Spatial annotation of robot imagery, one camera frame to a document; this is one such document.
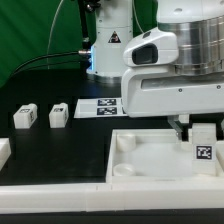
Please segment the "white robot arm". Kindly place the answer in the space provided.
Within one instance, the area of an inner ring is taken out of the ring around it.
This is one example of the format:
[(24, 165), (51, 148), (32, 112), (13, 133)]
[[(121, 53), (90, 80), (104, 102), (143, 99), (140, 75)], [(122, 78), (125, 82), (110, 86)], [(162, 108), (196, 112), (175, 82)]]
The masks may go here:
[(93, 0), (89, 77), (121, 84), (130, 117), (224, 112), (224, 0), (155, 0), (157, 25), (132, 33), (133, 0)]

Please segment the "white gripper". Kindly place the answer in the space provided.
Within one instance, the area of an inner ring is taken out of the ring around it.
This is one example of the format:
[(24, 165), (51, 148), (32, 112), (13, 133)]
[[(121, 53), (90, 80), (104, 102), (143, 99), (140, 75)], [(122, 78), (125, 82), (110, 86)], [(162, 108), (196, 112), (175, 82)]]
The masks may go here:
[(130, 117), (224, 112), (224, 0), (157, 0), (157, 26), (125, 48), (121, 97)]

